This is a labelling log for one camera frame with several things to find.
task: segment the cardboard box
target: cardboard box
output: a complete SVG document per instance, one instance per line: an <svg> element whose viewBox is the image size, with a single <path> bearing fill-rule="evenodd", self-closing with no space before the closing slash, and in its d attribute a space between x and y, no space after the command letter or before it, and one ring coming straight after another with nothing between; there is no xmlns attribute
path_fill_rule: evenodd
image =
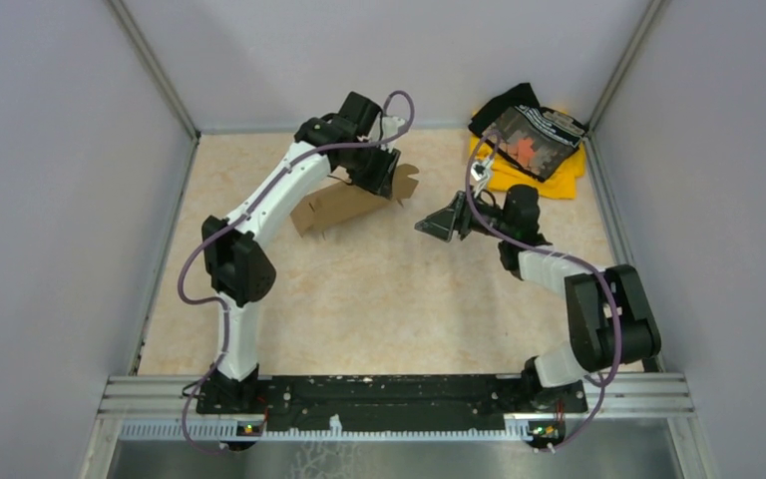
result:
<svg viewBox="0 0 766 479"><path fill-rule="evenodd" d="M399 165L392 178L392 200L374 196L365 190L339 182L304 197L290 215L298 234L320 233L352 218L367 215L392 203L412 198L418 180L413 165Z"/></svg>

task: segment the wall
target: wall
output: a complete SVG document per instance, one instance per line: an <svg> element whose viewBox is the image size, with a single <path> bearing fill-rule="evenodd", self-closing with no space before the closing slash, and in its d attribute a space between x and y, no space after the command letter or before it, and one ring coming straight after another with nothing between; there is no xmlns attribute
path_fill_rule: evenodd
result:
<svg viewBox="0 0 766 479"><path fill-rule="evenodd" d="M347 91L416 101L418 124L459 126L530 81L586 120L643 0L129 0L205 131L295 129Z"/></svg>
<svg viewBox="0 0 766 479"><path fill-rule="evenodd" d="M766 2L672 2L597 138L721 477L766 477Z"/></svg>
<svg viewBox="0 0 766 479"><path fill-rule="evenodd" d="M78 473L189 144L103 2L0 2L0 477Z"/></svg>

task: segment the cardboard tab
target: cardboard tab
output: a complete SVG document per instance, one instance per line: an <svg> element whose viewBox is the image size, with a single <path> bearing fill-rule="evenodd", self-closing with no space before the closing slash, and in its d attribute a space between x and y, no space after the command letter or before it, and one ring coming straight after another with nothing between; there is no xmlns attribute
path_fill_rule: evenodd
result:
<svg viewBox="0 0 766 479"><path fill-rule="evenodd" d="M339 182L310 193L292 210L290 217L298 234L323 232L352 218L367 215L391 203L412 198L418 180L413 165L403 164L395 169L392 178L392 200L374 196L365 190Z"/></svg>

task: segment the white panel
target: white panel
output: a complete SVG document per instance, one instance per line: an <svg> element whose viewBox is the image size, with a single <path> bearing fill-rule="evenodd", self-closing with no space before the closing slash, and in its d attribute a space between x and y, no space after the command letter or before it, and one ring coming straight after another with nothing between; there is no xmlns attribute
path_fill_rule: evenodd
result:
<svg viewBox="0 0 766 479"><path fill-rule="evenodd" d="M721 477L766 477L766 2L671 2L597 138Z"/></svg>
<svg viewBox="0 0 766 479"><path fill-rule="evenodd" d="M525 81L587 120L646 3L128 1L206 131L296 128L352 89L404 89L419 125L462 125Z"/></svg>
<svg viewBox="0 0 766 479"><path fill-rule="evenodd" d="M188 149L102 1L0 2L0 477L78 473Z"/></svg>

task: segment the floor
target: floor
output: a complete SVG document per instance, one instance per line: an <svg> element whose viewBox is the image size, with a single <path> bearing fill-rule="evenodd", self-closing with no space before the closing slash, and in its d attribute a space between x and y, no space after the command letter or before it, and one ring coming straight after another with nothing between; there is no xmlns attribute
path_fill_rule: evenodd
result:
<svg viewBox="0 0 766 479"><path fill-rule="evenodd" d="M181 265L200 243L203 220L243 202L290 142L290 134L201 139L140 374L202 373L212 362L217 310L178 299ZM260 373L515 372L568 337L564 300L506 273L496 240L472 234L444 243L413 230L462 189L468 132L414 131L397 148L401 163L421 170L403 207L322 236L301 238L287 221L266 249L278 277L261 308ZM564 251L610 264L588 177L576 186L576 200L540 201L542 231ZM200 259L186 289L195 297L211 294Z"/></svg>

